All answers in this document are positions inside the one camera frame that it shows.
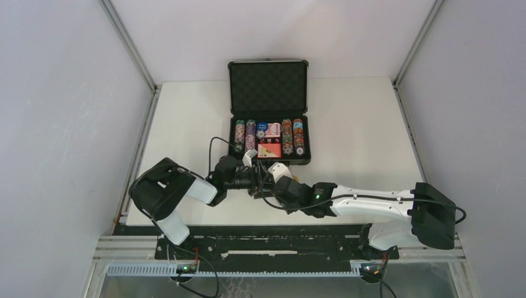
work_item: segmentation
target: poker chip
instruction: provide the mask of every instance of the poker chip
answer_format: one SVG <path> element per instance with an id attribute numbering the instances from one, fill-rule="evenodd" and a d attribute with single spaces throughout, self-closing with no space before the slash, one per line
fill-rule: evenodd
<path id="1" fill-rule="evenodd" d="M 286 155 L 293 152 L 292 122 L 290 119 L 284 119 L 282 122 L 283 134 L 283 153 Z"/>
<path id="2" fill-rule="evenodd" d="M 246 124 L 245 152 L 256 149 L 256 121 L 248 120 Z"/>
<path id="3" fill-rule="evenodd" d="M 243 151 L 245 136 L 245 121 L 237 120 L 234 130 L 234 147 L 236 151 Z"/>
<path id="4" fill-rule="evenodd" d="M 294 148 L 296 149 L 296 154 L 303 155 L 305 153 L 305 141 L 303 139 L 303 121 L 301 121 L 301 119 L 294 119 L 292 128 L 294 133 Z"/>

